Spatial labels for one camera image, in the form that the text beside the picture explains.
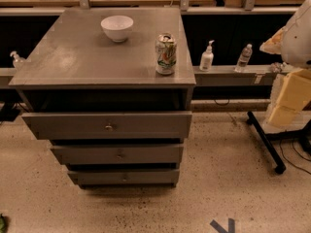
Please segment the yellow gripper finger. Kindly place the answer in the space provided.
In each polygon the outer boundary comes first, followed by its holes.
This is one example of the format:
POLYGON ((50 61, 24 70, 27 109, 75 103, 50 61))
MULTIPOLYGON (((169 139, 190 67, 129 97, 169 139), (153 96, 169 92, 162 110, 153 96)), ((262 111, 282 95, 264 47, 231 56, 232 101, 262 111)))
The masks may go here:
POLYGON ((269 54, 280 54, 285 28, 280 28, 271 38, 261 44, 259 50, 269 54))
POLYGON ((274 127, 286 127, 311 101, 311 71, 294 69, 274 80, 266 122, 274 127))

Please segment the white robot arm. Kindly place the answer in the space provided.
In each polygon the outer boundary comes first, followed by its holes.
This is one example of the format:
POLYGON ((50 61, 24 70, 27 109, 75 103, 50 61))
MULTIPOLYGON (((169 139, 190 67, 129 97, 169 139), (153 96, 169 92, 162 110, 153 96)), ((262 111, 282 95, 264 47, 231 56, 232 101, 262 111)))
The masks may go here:
POLYGON ((271 93, 266 119, 270 125, 286 127, 311 101, 311 0, 305 0, 259 50, 280 54, 284 62, 294 67, 275 83, 277 88, 271 93))

